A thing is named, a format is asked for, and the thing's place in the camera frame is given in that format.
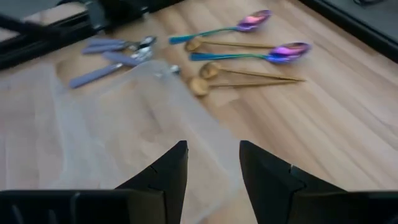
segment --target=cutlery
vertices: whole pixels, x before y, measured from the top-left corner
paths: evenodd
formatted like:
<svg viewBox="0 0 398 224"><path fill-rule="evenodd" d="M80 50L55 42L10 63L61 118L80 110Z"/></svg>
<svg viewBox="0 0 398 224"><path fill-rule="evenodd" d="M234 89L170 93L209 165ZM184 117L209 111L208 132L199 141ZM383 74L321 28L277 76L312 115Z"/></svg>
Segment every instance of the cutlery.
<svg viewBox="0 0 398 224"><path fill-rule="evenodd" d="M80 77L73 78L69 81L69 87L78 88L115 72L123 65L134 67L142 62L150 60L152 58L152 49L151 47L139 49L137 53L132 54L130 57L122 53L105 52L103 57L117 63L108 65L104 68L95 70Z"/></svg>
<svg viewBox="0 0 398 224"><path fill-rule="evenodd" d="M209 84L205 79L194 77L188 82L189 89L195 96L206 96L210 93L210 90L218 87L251 87L251 86L270 86L270 85L286 85L297 83L292 80L282 80L282 81L271 81L271 82L251 82L251 83L217 83Z"/></svg>
<svg viewBox="0 0 398 224"><path fill-rule="evenodd" d="M297 59L303 57L311 49L310 44L303 42L295 42L280 45L272 49L267 55L263 54L210 54L210 53L191 53L190 60L221 60L228 58L244 58L244 57L255 57L263 60L267 60L271 63L283 64L294 62Z"/></svg>
<svg viewBox="0 0 398 224"><path fill-rule="evenodd" d="M252 75L252 76L264 77L264 78L276 78L276 79L281 79L281 80L294 80L294 81L298 81L298 82L305 81L302 78L294 78L294 77L288 77L288 76L284 76L284 75L274 75L274 74L270 74L270 73L248 72L248 71L243 71L243 70L233 70L230 68L223 68L217 62L209 62L209 63L204 64L204 66L202 66L202 68L200 69L199 76L204 79L211 79L211 78L216 77L220 72L231 72L231 73Z"/></svg>
<svg viewBox="0 0 398 224"><path fill-rule="evenodd" d="M119 51L126 48L136 51L144 47L153 45L156 37L148 36L140 42L131 42L118 39L92 38L88 41L88 46L81 51L82 54L97 54L109 51Z"/></svg>
<svg viewBox="0 0 398 224"><path fill-rule="evenodd" d="M169 43L170 44L180 44L182 42L191 40L194 37L199 36L199 35L200 36L208 36L208 35L212 35L217 32L225 31L225 30L233 30L233 31L238 31L238 32L254 32L260 27L260 25L262 23L266 22L270 18L271 15L272 14L271 14L270 10L257 11L255 13L252 13L249 16L246 16L244 19L239 21L236 26L224 27L221 29L211 30L211 31L207 31L207 32L201 32L198 34L170 37Z"/></svg>
<svg viewBox="0 0 398 224"><path fill-rule="evenodd" d="M250 44L242 42L223 42L223 41L213 41L207 40L203 37L194 37L185 44L185 50L188 52L193 52L198 49L202 44L215 44L215 45L226 45L226 46L237 46L237 47L254 47L254 48L265 48L273 49L275 45L268 44Z"/></svg>

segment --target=spoon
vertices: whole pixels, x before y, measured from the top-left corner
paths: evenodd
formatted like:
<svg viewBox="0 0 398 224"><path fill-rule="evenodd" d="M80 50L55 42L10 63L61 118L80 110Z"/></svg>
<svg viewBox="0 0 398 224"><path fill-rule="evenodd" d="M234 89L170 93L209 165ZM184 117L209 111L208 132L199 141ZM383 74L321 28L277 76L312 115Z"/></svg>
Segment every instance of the spoon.
<svg viewBox="0 0 398 224"><path fill-rule="evenodd" d="M285 85L296 83L292 80L272 81L272 82L252 82L252 83L217 83L209 84L205 79L194 77L188 82L189 89L195 96L206 96L212 88L217 87L250 87L250 86L269 86L269 85Z"/></svg>
<svg viewBox="0 0 398 224"><path fill-rule="evenodd" d="M295 42L280 45L272 49L269 54L210 54L210 53L191 53L190 60L220 60L227 58L243 58L243 57L256 57L267 60L271 63L290 63L303 57L311 49L310 44Z"/></svg>
<svg viewBox="0 0 398 224"><path fill-rule="evenodd" d="M271 14L270 10L261 10L261 11L255 12L249 16L246 16L241 21L239 21L236 26L225 27L225 28L211 30L211 31L207 31L207 32L201 32L199 34L170 37L169 43L170 44L180 44L182 42L191 40L192 38L199 36L199 35L208 36L208 35L212 35L217 32L224 31L224 30L233 30L233 31L238 31L238 32L253 32L253 31L256 31L262 23L266 22L270 18L271 15L272 14Z"/></svg>
<svg viewBox="0 0 398 224"><path fill-rule="evenodd" d="M284 75L274 75L274 74L261 73L261 72L247 72L247 71L242 71L242 70L233 70L233 69L229 69L229 68L223 68L217 62L209 62L209 63L204 64L204 66L202 66L202 68L199 71L199 76L204 79L211 79L211 78L216 77L221 71L238 73L238 74L243 74L243 75L253 75L253 76L265 77L265 78L277 78L277 79L281 79L281 80L294 80L294 81L298 81L298 82L305 81L302 78L294 78L294 77L288 77L288 76L284 76Z"/></svg>
<svg viewBox="0 0 398 224"><path fill-rule="evenodd" d="M215 44L215 45L227 45L227 46L238 46L238 47L255 47L255 48L266 48L273 49L275 46L267 44L249 44L249 43L239 43L239 42L222 42L222 41L212 41L206 40L202 37L194 37L185 44L185 50L188 52L193 52L198 49L202 44Z"/></svg>

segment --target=iridescent spoon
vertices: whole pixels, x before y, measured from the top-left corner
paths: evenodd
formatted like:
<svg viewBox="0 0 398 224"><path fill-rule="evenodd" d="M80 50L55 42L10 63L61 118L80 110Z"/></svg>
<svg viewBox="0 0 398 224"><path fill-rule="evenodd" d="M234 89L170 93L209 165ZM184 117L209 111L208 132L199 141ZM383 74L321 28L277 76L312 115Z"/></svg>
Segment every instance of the iridescent spoon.
<svg viewBox="0 0 398 224"><path fill-rule="evenodd" d="M270 10L261 10L251 14L250 16L246 16L244 19L239 21L239 23L234 27L225 27L221 29L211 30L207 32L201 32L199 34L192 34L192 35L183 35L178 37L170 37L169 43L170 44L180 44L186 42L188 40L193 39L196 36L208 36L215 34L220 31L224 30L233 30L238 32L253 32L256 31L262 23L267 21L271 16Z"/></svg>
<svg viewBox="0 0 398 224"><path fill-rule="evenodd" d="M271 63L290 63L303 57L308 51L310 51L311 45L296 42L290 44L280 45L272 49L269 54L210 54L210 53L192 53L190 59L193 61L199 60L220 60L228 58L244 58L244 57L255 57L267 60Z"/></svg>

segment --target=gold spoon handle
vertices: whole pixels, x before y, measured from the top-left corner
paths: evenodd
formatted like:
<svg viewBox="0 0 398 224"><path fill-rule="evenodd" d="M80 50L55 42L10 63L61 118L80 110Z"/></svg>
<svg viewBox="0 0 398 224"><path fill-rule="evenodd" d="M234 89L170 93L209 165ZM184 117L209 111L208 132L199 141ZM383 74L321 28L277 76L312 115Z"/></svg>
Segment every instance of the gold spoon handle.
<svg viewBox="0 0 398 224"><path fill-rule="evenodd" d="M212 41L212 40L202 40L202 43L206 44L216 44L216 45L227 45L227 46L238 46L238 47L256 47L256 48L265 48L272 49L275 46L267 45L267 44L249 44L249 43L234 43L234 42L222 42L222 41Z"/></svg>
<svg viewBox="0 0 398 224"><path fill-rule="evenodd" d="M257 82L257 83L220 83L220 84L210 84L209 87L216 88L216 87L250 87L250 86L269 86L269 85L285 85L296 83L296 81L273 81L273 82Z"/></svg>
<svg viewBox="0 0 398 224"><path fill-rule="evenodd" d="M305 81L303 78L287 77L284 75L274 75L274 74L269 74L269 73L247 72L247 71L233 70L233 69L228 69L228 68L221 68L220 70L225 71L225 72L244 74L244 75L254 75L254 76L258 76L258 77L278 78L278 79L282 79L282 80L294 80L294 81L299 81L299 82Z"/></svg>

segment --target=clear plastic bag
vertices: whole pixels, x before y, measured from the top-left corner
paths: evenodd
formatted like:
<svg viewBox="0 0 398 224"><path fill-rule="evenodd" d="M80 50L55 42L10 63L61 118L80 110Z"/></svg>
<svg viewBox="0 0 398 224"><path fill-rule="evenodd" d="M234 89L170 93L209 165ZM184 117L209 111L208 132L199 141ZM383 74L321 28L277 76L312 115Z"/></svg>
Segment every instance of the clear plastic bag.
<svg viewBox="0 0 398 224"><path fill-rule="evenodd" d="M238 140L218 125L179 77L170 73L167 63L143 63L84 96L75 96L54 75L37 73L41 81L22 78L31 79L34 91L47 94L48 102L43 102L40 109L42 114L35 116L48 118L53 127L48 134L56 144L46 147L47 154L60 154L55 165L43 167L52 176L42 177L48 180L39 188L113 189L185 139L189 159L184 223L199 222L241 184ZM0 88L5 86L5 82L0 84ZM7 99L11 101L6 106L11 106L17 97L9 95ZM29 107L29 97L24 97ZM8 124L7 128L19 128L16 125ZM31 134L18 137L38 136ZM7 162L19 166L21 155L16 155Z"/></svg>

